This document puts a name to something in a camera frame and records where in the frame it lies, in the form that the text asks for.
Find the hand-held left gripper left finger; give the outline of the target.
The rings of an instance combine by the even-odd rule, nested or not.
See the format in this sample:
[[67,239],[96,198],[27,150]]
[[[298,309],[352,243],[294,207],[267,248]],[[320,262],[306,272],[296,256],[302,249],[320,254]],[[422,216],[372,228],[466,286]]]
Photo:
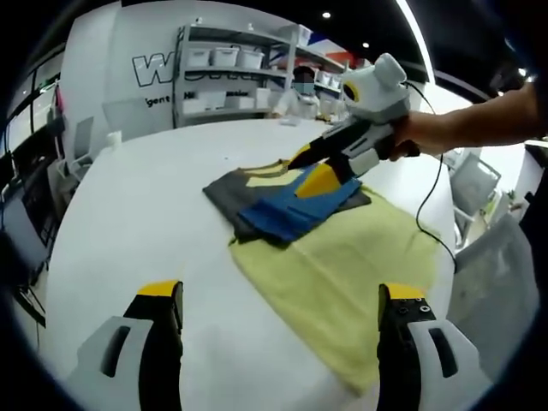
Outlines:
[[180,410],[183,282],[141,288],[79,347],[69,392],[86,410]]

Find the person's right hand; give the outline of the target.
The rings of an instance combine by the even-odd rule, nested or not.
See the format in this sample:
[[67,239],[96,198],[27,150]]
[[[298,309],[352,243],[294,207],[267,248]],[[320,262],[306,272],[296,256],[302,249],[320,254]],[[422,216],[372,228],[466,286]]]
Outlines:
[[410,111],[407,116],[393,123],[395,147],[390,160],[410,157],[407,142],[414,143],[420,153],[433,156],[445,153],[456,147],[449,115],[435,115]]

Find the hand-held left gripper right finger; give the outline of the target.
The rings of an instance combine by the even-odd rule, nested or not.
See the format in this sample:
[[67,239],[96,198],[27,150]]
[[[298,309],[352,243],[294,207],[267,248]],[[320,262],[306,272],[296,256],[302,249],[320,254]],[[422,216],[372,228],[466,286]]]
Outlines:
[[469,410],[490,389],[477,348],[420,289],[378,288],[378,410]]

